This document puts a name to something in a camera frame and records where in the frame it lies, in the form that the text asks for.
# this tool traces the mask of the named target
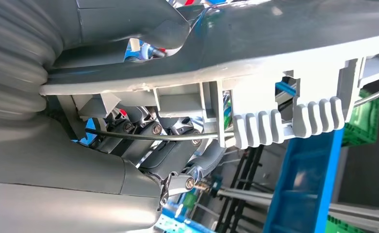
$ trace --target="green crate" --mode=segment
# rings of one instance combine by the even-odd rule
[[[365,98],[369,95],[365,90],[359,92],[360,98]],[[378,125],[379,99],[354,108],[351,120],[345,124],[342,146],[375,143],[378,137]]]
[[[325,233],[365,233],[363,230],[328,215]]]

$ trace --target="cable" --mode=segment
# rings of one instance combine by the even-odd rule
[[[92,133],[100,136],[106,137],[116,137],[123,139],[138,139],[138,140],[160,140],[160,141],[186,141],[186,140],[198,140],[198,139],[208,139],[208,138],[218,138],[216,133],[201,133],[201,134],[183,134],[183,135],[139,135],[139,134],[126,134],[126,133],[113,133],[101,130],[93,130],[86,128],[87,133]],[[233,131],[228,131],[224,133],[225,137],[234,136]]]
[[[363,98],[362,100],[356,101],[354,106],[357,107],[359,105],[362,105],[362,104],[367,103],[369,101],[373,101],[373,100],[378,99],[378,98],[379,98],[379,91],[375,92],[374,94],[372,94],[366,98]]]

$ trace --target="red marking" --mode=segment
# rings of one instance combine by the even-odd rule
[[[125,112],[125,110],[120,109],[119,112],[120,112],[124,117],[126,117],[126,112]]]
[[[195,0],[186,0],[185,6],[191,5]]]

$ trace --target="bolt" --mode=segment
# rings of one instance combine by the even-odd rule
[[[193,134],[199,134],[199,131],[198,130],[194,130]],[[201,139],[194,139],[192,140],[192,144],[196,147],[198,147],[199,145],[201,145],[201,142],[202,140]]]
[[[201,139],[192,140],[192,144],[196,147],[199,146],[201,144]]]
[[[195,185],[194,178],[190,177],[186,180],[186,189],[191,190]]]
[[[162,127],[160,124],[155,124],[152,128],[153,134],[160,134],[162,132]]]
[[[167,202],[167,199],[166,198],[162,198],[161,201],[160,201],[160,204],[162,206],[166,205],[166,202]]]
[[[132,123],[128,122],[124,125],[124,131],[127,133],[130,133],[133,130],[133,125]]]

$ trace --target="hex bolt head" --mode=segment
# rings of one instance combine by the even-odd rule
[[[126,123],[125,125],[124,125],[124,131],[125,132],[127,132],[127,133],[130,133],[131,131],[133,130],[133,125],[132,125],[132,123]]]
[[[155,124],[152,128],[153,134],[160,134],[162,132],[162,126],[160,124]]]
[[[186,180],[186,189],[191,190],[195,186],[195,180],[194,178],[188,178]]]

